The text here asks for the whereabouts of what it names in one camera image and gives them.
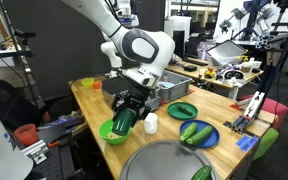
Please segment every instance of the green bowl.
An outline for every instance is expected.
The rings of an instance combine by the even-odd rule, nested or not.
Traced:
[[[114,123],[113,123],[112,119],[105,121],[101,125],[100,129],[98,130],[98,132],[100,133],[100,136],[102,137],[102,139],[104,139],[107,143],[109,143],[109,144],[121,144],[130,135],[131,128],[128,131],[126,136],[120,136],[119,138],[116,138],[116,139],[110,139],[110,138],[108,138],[108,134],[112,132],[113,124]]]

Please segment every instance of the white cup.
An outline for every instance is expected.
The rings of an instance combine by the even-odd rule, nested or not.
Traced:
[[[149,113],[144,120],[144,130],[147,134],[154,134],[157,131],[157,115]]]

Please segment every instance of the green cup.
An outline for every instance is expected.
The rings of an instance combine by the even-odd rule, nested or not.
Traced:
[[[124,109],[116,116],[112,132],[120,136],[126,136],[135,118],[135,113],[132,110]]]

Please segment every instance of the green cucumber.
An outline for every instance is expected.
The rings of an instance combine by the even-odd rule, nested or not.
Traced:
[[[198,143],[202,142],[203,140],[210,137],[213,132],[213,126],[205,126],[201,131],[195,133],[190,138],[186,139],[186,143],[189,145],[197,145]]]
[[[177,110],[181,111],[182,113],[185,113],[187,115],[190,115],[192,116],[193,115],[193,112],[189,109],[187,109],[185,106],[181,106],[181,105],[177,105]]]
[[[212,167],[209,165],[203,166],[191,178],[191,180],[209,180],[212,173]]]
[[[190,125],[188,125],[181,133],[180,141],[185,142],[186,139],[188,139],[189,137],[191,137],[193,134],[196,133],[196,130],[197,130],[197,123],[193,122]]]

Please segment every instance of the wooden table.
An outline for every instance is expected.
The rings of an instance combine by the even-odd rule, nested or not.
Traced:
[[[235,143],[242,135],[232,132],[223,125],[225,121],[235,121],[242,112],[230,107],[235,102],[232,99],[195,86],[190,86],[190,89],[194,92],[173,102],[192,103],[199,110],[196,119],[207,121],[217,128],[221,137],[219,143],[212,148],[201,149],[201,151],[213,163],[220,179],[227,179],[254,152],[254,149],[248,152],[241,151]],[[119,179],[125,162],[140,147],[158,140],[178,140],[179,138],[179,127],[183,121],[173,119],[168,115],[167,108],[171,104],[169,103],[164,104],[155,111],[159,118],[157,133],[153,135],[146,134],[143,128],[143,121],[140,121],[134,126],[129,138],[123,144],[107,144],[100,137],[98,130],[103,122],[113,117],[113,113],[104,101],[101,89],[83,87],[80,81],[76,81],[71,86],[71,90],[115,179]],[[273,122],[274,115],[261,112],[260,118]],[[269,127],[269,124],[255,120],[247,130],[262,137]]]
[[[192,59],[192,58],[189,58],[189,59],[207,63],[207,61],[204,61],[204,60],[197,60],[197,59]],[[210,83],[212,83],[212,84],[214,84],[216,86],[222,87],[224,89],[228,89],[229,90],[228,97],[231,98],[231,99],[234,99],[234,100],[236,99],[239,87],[232,86],[232,85],[229,85],[229,84],[225,84],[225,83],[223,83],[223,81],[220,81],[220,80],[208,79],[208,78],[204,77],[204,72],[207,71],[208,66],[199,66],[199,65],[195,65],[195,64],[192,64],[192,63],[189,63],[189,62],[185,62],[185,61],[181,61],[181,60],[178,60],[178,61],[181,62],[185,66],[186,65],[197,66],[197,71],[194,71],[194,72],[184,71],[184,69],[182,67],[171,66],[171,65],[169,65],[166,68],[166,70],[169,70],[169,71],[172,71],[172,72],[175,72],[175,73],[178,73],[178,74],[182,74],[182,75],[190,77],[190,78],[192,78],[194,80],[198,80],[199,79],[199,80],[202,80],[202,81],[208,81],[208,82],[210,82]],[[263,71],[260,71],[259,73],[247,73],[247,74],[244,74],[245,81],[246,82],[250,82],[253,79],[255,79],[256,77],[258,77],[259,75],[261,75],[262,73],[263,73]]]

